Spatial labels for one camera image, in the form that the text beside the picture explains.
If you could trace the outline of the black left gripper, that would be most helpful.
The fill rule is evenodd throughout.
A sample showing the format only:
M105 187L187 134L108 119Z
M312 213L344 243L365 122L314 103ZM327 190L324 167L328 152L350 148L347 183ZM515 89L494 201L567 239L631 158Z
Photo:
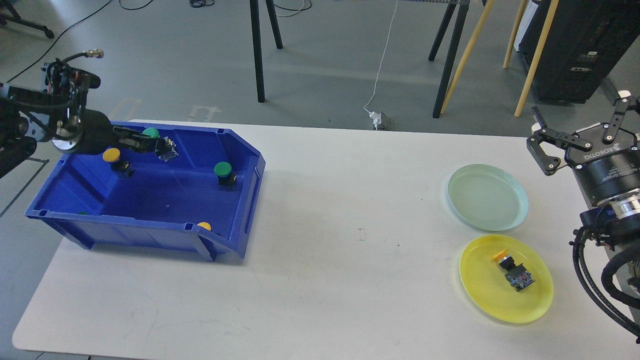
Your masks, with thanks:
M154 153L156 156L168 151L164 140L142 140L143 130L113 126L100 111L85 111L80 125L80 136L66 142L65 152L68 154L99 155L110 146L120 146L136 153Z

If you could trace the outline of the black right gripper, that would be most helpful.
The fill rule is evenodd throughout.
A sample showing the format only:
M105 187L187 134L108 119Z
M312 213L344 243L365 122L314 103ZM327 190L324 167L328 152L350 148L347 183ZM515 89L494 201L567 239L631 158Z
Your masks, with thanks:
M591 207L639 188L638 137L619 131L627 112L640 114L639 99L629 90L619 90L612 102L613 114L602 125L605 132L578 131L574 135L551 129L539 107L531 107L539 129L526 140L528 152L546 176L562 168L562 160L546 153L542 143L566 152L565 160Z

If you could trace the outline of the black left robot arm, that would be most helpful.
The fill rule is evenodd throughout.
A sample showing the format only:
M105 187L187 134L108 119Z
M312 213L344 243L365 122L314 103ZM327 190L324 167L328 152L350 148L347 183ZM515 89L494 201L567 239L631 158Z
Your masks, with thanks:
M162 161L178 156L176 144L158 130L116 125L87 108L98 75L70 66L78 58L102 59L100 48L86 50L43 66L44 89L1 85L0 171L5 176L31 157L39 143L52 142L65 154L101 155L107 150L153 153Z

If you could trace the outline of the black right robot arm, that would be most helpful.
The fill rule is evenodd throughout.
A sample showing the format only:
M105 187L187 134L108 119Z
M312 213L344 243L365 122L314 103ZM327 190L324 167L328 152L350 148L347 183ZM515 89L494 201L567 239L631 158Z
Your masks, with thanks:
M531 109L539 129L526 139L526 148L542 173L552 176L571 169L589 209L573 231L573 268L583 290L617 325L639 336L639 324L614 305L639 309L639 135L624 129L629 112L639 112L637 96L611 100L608 121L566 133L549 127L538 107ZM585 257L588 242L611 252L599 275L590 273Z

